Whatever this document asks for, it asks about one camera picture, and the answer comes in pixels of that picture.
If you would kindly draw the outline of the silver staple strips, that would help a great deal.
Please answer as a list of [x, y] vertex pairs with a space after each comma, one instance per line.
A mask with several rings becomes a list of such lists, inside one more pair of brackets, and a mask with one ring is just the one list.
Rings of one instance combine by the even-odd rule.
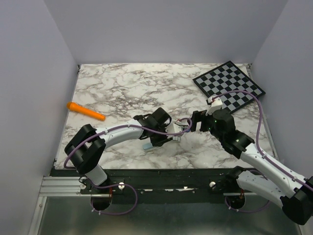
[[180, 136], [173, 136], [172, 137], [172, 141], [180, 142], [181, 141], [181, 137]]

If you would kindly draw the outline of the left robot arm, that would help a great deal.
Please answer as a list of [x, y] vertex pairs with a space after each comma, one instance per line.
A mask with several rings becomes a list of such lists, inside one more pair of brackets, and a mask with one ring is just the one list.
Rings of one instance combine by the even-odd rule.
[[172, 138], [148, 131], [166, 133], [172, 118], [162, 108], [151, 114], [134, 116], [120, 126], [94, 128], [86, 124], [65, 147], [65, 153], [80, 175], [86, 176], [97, 193], [104, 193], [109, 186], [108, 176], [99, 164], [105, 149], [128, 140], [150, 139], [153, 147], [162, 146]]

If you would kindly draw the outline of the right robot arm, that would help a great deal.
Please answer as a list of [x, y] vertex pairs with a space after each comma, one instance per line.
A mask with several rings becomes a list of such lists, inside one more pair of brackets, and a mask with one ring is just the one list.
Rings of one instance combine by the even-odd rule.
[[255, 176], [236, 167], [225, 179], [225, 187], [235, 192], [245, 189], [279, 206], [294, 223], [305, 225], [313, 215], [313, 179], [295, 173], [259, 148], [247, 134], [236, 129], [233, 116], [226, 110], [194, 111], [191, 130], [210, 132], [223, 149], [261, 172]]

